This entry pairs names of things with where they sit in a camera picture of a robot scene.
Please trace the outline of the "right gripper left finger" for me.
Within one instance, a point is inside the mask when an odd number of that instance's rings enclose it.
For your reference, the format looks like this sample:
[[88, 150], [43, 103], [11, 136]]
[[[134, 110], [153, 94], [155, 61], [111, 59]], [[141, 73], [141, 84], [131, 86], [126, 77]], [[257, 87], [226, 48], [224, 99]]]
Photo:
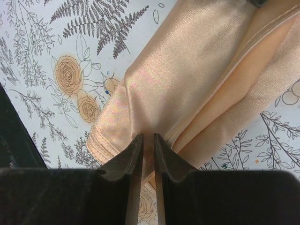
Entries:
[[143, 135], [98, 169], [0, 171], [3, 225], [136, 225]]

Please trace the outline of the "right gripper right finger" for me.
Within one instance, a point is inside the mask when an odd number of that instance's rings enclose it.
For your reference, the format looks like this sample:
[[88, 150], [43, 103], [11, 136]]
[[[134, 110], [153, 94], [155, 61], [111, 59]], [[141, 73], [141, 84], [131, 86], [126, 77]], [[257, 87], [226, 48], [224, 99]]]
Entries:
[[200, 171], [154, 135], [161, 225], [297, 225], [300, 184], [288, 172]]

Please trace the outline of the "orange satin napkin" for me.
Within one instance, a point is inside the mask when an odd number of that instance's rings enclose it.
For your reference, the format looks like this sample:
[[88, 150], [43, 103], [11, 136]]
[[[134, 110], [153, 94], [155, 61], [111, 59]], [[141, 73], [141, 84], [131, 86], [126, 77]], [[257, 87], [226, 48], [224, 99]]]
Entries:
[[153, 135], [200, 167], [300, 76], [300, 3], [180, 0], [104, 106], [87, 140], [101, 163]]

